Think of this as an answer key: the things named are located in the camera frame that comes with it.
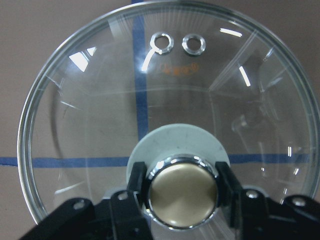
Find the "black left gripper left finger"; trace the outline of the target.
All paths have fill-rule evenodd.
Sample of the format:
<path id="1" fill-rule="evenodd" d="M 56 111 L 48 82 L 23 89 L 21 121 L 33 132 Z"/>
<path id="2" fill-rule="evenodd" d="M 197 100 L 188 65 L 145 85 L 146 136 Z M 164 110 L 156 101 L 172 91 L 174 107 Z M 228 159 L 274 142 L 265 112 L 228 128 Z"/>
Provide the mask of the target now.
<path id="1" fill-rule="evenodd" d="M 133 165 L 125 190 L 94 205 L 87 198 L 71 198 L 62 203 L 23 240 L 151 240 L 149 224 L 142 213 L 144 162 Z"/>

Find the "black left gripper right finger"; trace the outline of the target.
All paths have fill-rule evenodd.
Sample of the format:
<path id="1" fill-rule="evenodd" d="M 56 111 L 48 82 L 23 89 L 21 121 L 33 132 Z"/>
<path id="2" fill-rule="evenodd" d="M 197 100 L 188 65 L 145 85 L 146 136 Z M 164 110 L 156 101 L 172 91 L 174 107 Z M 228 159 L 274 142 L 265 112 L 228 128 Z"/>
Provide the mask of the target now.
<path id="1" fill-rule="evenodd" d="M 305 195 L 282 203 L 256 188 L 244 188 L 226 162 L 215 163 L 218 206 L 237 240 L 318 240 L 320 204 Z"/>

